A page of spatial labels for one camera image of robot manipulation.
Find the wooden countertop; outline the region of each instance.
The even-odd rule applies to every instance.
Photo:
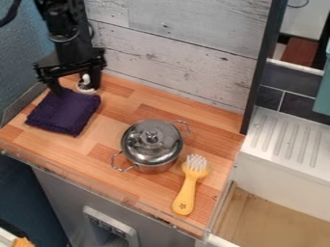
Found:
[[[74,88],[76,79],[76,76],[65,77],[61,84]],[[0,129],[0,149],[126,206],[201,235],[212,217],[243,141],[243,136],[238,134],[242,117],[118,77],[103,75],[102,80],[101,106],[80,136],[73,138],[24,124],[26,116],[43,99],[45,92]],[[177,164],[158,175],[112,170],[109,158],[121,149],[124,131],[147,118],[190,123],[192,133],[184,140]],[[206,157],[210,173],[197,185],[193,212],[178,216],[171,210],[171,204],[184,181],[179,165],[190,153]],[[124,167],[129,165],[123,157],[118,158],[118,163]]]

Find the brush handle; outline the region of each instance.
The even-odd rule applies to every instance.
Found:
[[[184,184],[173,201],[172,210],[181,215],[188,215],[194,209],[196,178],[186,176]]]

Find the rustic wall panel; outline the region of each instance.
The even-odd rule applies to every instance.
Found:
[[[129,27],[257,58],[270,0],[127,0]]]
[[[107,72],[243,113],[271,0],[85,0]]]
[[[242,112],[256,61],[94,22],[108,68]]]
[[[89,19],[128,27],[126,0],[85,0]]]

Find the yellow brush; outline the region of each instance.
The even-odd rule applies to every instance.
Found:
[[[173,201],[172,210],[181,215],[188,215],[194,209],[196,181],[208,174],[207,160],[201,155],[191,154],[187,156],[181,168],[185,173],[185,181]]]

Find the purple towel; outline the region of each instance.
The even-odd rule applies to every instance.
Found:
[[[27,117],[26,124],[77,136],[100,105],[100,96],[88,96],[63,88],[61,97],[52,92]]]

